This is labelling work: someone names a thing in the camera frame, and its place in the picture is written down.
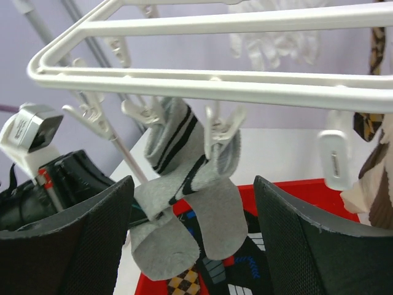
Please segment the grey striped sock back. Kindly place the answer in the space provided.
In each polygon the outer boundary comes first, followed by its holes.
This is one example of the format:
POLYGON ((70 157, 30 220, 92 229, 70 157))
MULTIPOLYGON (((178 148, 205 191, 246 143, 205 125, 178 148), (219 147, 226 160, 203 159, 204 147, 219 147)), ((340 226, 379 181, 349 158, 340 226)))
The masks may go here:
POLYGON ((239 190, 230 180, 239 162, 240 134, 227 147, 215 144, 210 159, 204 156, 201 125, 187 136, 180 165, 165 176, 166 202, 186 199, 197 216, 207 257, 223 260, 240 248, 247 235, 239 190))

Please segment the metal clothes rack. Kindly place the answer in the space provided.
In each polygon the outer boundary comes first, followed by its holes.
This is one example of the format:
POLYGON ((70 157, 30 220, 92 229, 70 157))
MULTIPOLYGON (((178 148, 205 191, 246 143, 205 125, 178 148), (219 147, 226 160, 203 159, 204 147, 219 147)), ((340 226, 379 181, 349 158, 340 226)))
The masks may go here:
POLYGON ((66 60, 60 60, 60 68, 50 67, 43 64, 42 57, 48 53, 50 49, 54 49, 56 45, 60 45, 61 41, 65 41, 68 36, 92 14, 84 16, 69 29, 53 39, 49 29, 42 21, 40 16, 35 13, 35 8, 30 1, 14 1, 15 8, 23 14, 40 38, 47 42, 47 45, 39 51, 28 63, 26 72, 29 78, 37 84, 46 88, 53 89, 69 89, 78 92, 80 98, 80 111, 71 106, 64 105, 63 110, 78 120, 82 125, 86 126, 90 131, 99 137, 113 143, 117 150, 122 153, 124 161, 128 164, 133 175, 143 184, 147 182, 147 178, 138 163, 135 161, 129 150, 125 147, 121 138, 108 121, 103 108, 101 107, 101 95, 97 92, 98 82, 101 77, 93 77, 90 72, 86 74, 75 73, 76 66, 82 66, 84 61, 76 59, 73 64, 67 64, 66 60))

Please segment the brown argyle sock in bin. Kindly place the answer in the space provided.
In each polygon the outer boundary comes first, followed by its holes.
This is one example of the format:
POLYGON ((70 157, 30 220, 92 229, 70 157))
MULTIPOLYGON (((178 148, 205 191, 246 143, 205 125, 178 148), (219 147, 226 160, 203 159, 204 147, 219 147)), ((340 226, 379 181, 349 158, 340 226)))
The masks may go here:
POLYGON ((168 295, 199 295, 201 284, 196 266, 166 281, 168 295))

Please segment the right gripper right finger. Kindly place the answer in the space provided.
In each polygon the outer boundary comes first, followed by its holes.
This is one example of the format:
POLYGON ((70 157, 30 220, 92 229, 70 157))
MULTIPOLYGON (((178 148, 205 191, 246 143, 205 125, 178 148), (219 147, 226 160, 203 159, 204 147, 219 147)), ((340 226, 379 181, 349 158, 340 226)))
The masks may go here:
POLYGON ((392 294, 392 231, 339 217, 254 180, 275 294, 392 294))

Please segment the white glove with red trim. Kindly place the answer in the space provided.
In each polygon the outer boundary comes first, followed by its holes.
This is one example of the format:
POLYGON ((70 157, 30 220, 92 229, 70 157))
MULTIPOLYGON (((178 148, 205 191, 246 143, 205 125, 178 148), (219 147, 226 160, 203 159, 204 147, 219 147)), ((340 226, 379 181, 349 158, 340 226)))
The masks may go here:
MULTIPOLYGON (((235 13, 264 12, 325 7, 328 1, 243 1, 229 5, 228 11, 235 13)), ((276 69, 282 57, 313 64, 319 54, 318 31, 283 31, 267 33, 231 33, 230 49, 233 57, 239 58, 245 49, 255 71, 276 69)))

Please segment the grey striped sock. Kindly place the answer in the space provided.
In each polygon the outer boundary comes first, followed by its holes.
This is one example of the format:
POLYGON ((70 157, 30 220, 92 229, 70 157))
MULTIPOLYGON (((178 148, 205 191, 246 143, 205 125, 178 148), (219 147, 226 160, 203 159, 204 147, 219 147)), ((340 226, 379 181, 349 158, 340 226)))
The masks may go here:
POLYGON ((202 126, 184 100, 166 97, 160 104, 166 123, 151 126, 144 150, 159 177, 135 189, 134 199, 147 221, 129 224, 132 257, 153 281, 179 275, 193 266, 200 254, 197 242, 172 206, 184 197, 186 178, 203 155, 203 145, 191 139, 203 134, 202 126))
POLYGON ((215 144, 210 159, 204 156, 201 125, 187 136, 180 165, 165 176, 166 202, 186 199, 197 216, 207 257, 223 260, 240 248, 247 235, 239 190, 230 180, 239 162, 240 134, 227 147, 215 144))

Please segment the black blue sock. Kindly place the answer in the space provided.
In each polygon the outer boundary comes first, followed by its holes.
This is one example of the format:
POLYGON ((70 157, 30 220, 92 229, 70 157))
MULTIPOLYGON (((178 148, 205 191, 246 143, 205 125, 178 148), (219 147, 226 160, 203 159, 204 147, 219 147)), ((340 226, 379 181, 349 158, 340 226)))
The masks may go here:
POLYGON ((218 261, 207 258, 194 212, 188 211, 180 215, 183 225, 200 247, 200 257, 196 261, 200 294, 274 293, 258 219, 247 211, 244 214, 248 224, 248 236, 234 255, 218 261))

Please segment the beige brown striped sock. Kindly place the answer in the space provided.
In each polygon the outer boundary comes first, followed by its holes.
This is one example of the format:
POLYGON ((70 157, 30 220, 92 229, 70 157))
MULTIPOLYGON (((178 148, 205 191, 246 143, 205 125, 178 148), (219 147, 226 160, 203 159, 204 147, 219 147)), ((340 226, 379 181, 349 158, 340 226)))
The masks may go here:
POLYGON ((348 212, 366 213, 371 226, 392 229, 392 133, 382 132, 359 180, 340 197, 348 212))

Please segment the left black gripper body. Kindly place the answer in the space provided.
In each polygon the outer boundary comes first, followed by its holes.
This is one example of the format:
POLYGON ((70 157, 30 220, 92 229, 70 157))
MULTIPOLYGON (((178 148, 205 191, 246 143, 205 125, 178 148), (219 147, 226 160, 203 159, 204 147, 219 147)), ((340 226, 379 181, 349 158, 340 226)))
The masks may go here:
POLYGON ((15 164, 9 171, 9 187, 1 192, 1 230, 17 230, 27 224, 72 207, 112 186, 81 149, 62 155, 40 167, 37 178, 17 183, 15 164))

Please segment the white clip sock hanger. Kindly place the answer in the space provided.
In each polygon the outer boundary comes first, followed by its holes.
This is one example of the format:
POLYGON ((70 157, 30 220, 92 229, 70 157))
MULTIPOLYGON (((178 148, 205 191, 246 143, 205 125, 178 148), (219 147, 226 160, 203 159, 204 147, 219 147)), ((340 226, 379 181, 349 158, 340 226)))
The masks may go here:
MULTIPOLYGON (((258 33, 337 30, 392 25, 392 3, 191 17, 112 20, 126 1, 103 1, 66 38, 42 57, 58 62, 86 37, 258 33)), ((392 111, 392 77, 172 69, 76 67, 101 77, 97 92, 174 96, 243 103, 370 113, 392 111)))

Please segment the grey striped sock front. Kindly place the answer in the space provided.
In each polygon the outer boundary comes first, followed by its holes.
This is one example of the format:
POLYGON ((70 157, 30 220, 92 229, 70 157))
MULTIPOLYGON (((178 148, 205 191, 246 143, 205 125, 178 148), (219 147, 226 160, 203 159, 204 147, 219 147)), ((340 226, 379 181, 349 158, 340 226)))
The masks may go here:
POLYGON ((184 100, 166 97, 160 104, 166 123, 151 126, 144 150, 159 177, 135 189, 134 199, 147 221, 129 224, 132 257, 153 281, 179 275, 193 266, 200 254, 197 242, 172 206, 184 197, 186 178, 203 155, 203 145, 191 139, 203 134, 202 126, 184 100))

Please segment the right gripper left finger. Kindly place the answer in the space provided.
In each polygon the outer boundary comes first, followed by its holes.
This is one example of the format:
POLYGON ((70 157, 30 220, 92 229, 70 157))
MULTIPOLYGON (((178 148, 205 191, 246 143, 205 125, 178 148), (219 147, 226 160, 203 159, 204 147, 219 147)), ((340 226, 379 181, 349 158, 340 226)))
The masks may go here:
POLYGON ((1 232, 1 294, 113 294, 134 181, 18 231, 1 232))

